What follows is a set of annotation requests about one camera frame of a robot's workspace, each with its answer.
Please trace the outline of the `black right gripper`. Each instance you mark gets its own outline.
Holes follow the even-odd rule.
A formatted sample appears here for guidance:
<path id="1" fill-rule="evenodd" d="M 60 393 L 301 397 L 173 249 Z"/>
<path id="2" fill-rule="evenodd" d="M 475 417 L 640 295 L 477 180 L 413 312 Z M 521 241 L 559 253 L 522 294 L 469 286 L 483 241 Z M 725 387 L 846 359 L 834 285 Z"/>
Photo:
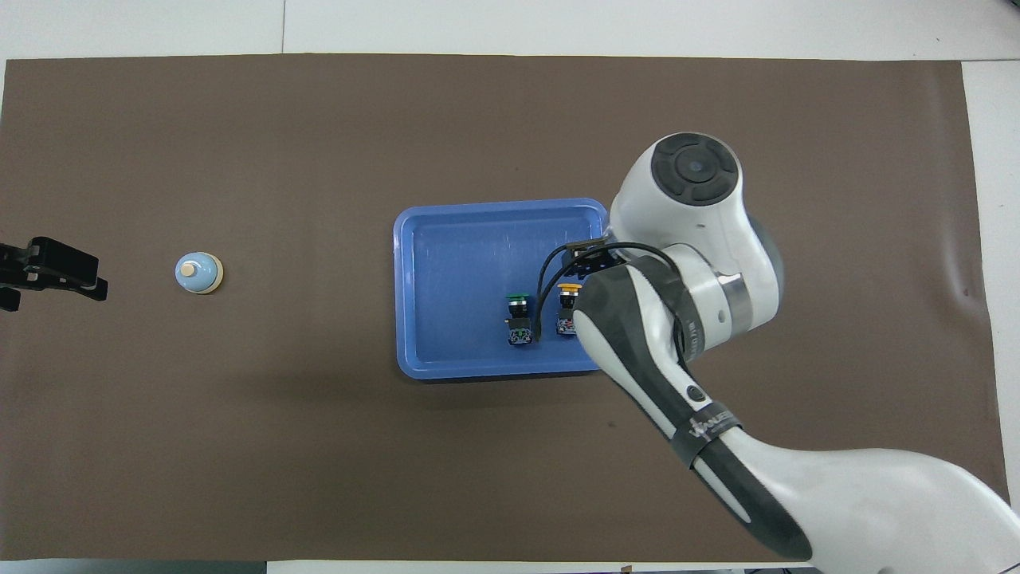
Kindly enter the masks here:
<path id="1" fill-rule="evenodd" d="M 561 246 L 561 277 L 584 280 L 594 273 L 620 265 L 622 258 L 616 254 L 622 244 L 608 237 L 568 242 Z"/>

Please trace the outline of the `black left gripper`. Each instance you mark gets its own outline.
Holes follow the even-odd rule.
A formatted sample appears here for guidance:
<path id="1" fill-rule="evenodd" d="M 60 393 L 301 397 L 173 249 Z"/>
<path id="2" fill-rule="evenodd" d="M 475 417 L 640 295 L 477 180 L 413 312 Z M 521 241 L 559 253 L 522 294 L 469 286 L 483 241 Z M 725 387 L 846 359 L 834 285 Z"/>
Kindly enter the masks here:
<path id="1" fill-rule="evenodd" d="M 51 238 L 33 238 L 26 248 L 1 244 L 1 309 L 16 312 L 21 308 L 21 290 L 29 277 L 39 273 L 43 246 L 49 243 L 48 288 L 74 292 L 91 301 L 106 301 L 108 282 L 98 275 L 99 259 Z"/>

